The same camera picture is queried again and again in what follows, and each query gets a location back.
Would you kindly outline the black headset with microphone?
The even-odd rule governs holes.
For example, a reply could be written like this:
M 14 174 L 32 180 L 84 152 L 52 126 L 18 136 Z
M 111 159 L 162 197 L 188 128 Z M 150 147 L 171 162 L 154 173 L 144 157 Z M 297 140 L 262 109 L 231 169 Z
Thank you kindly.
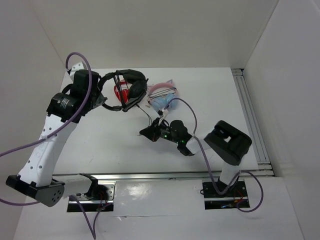
M 126 113 L 128 110 L 139 104 L 147 94 L 147 82 L 149 79 L 146 78 L 142 72 L 133 69 L 123 69 L 116 70 L 115 72 L 109 72 L 101 78 L 98 86 L 101 88 L 101 90 L 103 90 L 103 86 L 108 80 L 113 80 L 114 84 L 116 84 L 122 79 L 131 84 L 128 92 L 128 102 L 126 104 L 121 103 L 121 105 L 118 106 L 109 106 L 104 103 L 102 106 L 109 111 L 123 111 Z

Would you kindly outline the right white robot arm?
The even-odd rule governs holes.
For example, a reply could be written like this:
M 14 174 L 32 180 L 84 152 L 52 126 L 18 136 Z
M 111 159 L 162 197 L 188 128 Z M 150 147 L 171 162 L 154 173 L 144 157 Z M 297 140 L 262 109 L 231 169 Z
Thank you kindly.
M 152 142 L 160 138 L 173 142 L 177 144 L 178 151 L 187 157 L 201 152 L 212 178 L 213 187 L 221 196 L 230 196 L 235 191 L 242 159 L 252 145 L 252 140 L 247 134 L 223 120 L 218 121 L 213 130 L 203 138 L 189 133 L 181 120 L 174 120 L 168 124 L 166 120 L 161 120 L 159 117 L 150 126 L 140 130 L 139 134 Z M 223 160 L 222 171 L 217 182 L 213 179 L 209 160 L 205 155 L 205 150 L 208 149 L 213 150 Z

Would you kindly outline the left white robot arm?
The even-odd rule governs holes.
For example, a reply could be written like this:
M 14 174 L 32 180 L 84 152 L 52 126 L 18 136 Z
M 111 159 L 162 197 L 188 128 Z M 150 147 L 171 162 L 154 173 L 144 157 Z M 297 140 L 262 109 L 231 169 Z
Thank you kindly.
M 92 175 L 79 173 L 53 178 L 61 152 L 81 117 L 106 100 L 98 87 L 100 79 L 97 72 L 77 70 L 73 83 L 52 97 L 39 138 L 41 143 L 34 148 L 22 170 L 8 176 L 7 186 L 47 207 L 70 195 L 83 195 L 88 200 L 108 199 L 108 189 Z

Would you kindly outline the red headphones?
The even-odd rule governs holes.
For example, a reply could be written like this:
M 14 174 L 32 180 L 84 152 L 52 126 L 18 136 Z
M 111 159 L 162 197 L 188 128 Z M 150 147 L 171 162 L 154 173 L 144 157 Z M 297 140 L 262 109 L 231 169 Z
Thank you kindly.
M 131 84 L 124 79 L 119 80 L 114 85 L 114 88 L 113 88 L 114 94 L 122 104 L 126 104 L 129 100 L 130 87 L 131 87 Z

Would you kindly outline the pink blue cat headphones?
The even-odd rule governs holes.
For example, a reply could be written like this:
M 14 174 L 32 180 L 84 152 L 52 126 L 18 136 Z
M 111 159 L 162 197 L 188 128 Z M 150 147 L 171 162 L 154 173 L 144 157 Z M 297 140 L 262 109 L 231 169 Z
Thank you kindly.
M 172 79 L 147 86 L 147 102 L 156 112 L 167 107 L 168 110 L 177 108 L 178 90 Z

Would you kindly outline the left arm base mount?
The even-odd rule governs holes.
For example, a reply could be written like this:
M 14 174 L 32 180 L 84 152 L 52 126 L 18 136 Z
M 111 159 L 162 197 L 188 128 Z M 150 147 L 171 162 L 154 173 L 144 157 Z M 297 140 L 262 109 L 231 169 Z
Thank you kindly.
M 99 181 L 98 184 L 98 190 L 93 194 L 92 197 L 88 198 L 88 196 L 84 193 L 77 193 L 74 196 L 76 200 L 69 198 L 67 212 L 78 213 L 82 211 L 77 201 L 82 205 L 86 213 L 93 213 L 97 211 L 113 212 L 116 182 Z

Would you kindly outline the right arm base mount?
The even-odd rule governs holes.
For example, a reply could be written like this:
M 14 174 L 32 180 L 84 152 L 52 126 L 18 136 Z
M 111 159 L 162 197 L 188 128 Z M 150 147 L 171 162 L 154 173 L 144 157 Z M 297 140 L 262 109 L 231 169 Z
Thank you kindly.
M 203 182 L 202 189 L 199 191 L 204 197 L 205 210 L 236 209 L 237 204 L 240 208 L 249 209 L 250 203 L 244 181 L 238 181 L 227 193 L 220 195 L 216 192 L 212 182 Z

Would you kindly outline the aluminium rail front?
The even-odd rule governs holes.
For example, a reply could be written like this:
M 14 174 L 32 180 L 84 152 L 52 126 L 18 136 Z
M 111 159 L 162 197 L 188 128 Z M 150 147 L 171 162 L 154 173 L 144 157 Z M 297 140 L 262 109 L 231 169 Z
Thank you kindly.
M 274 177 L 271 169 L 252 171 L 256 177 Z M 53 175 L 53 179 L 71 177 L 71 175 Z M 151 180 L 184 180 L 184 179 L 210 179 L 207 172 L 173 172 L 173 173 L 133 173 L 133 174 L 93 174 L 99 181 L 151 181 Z

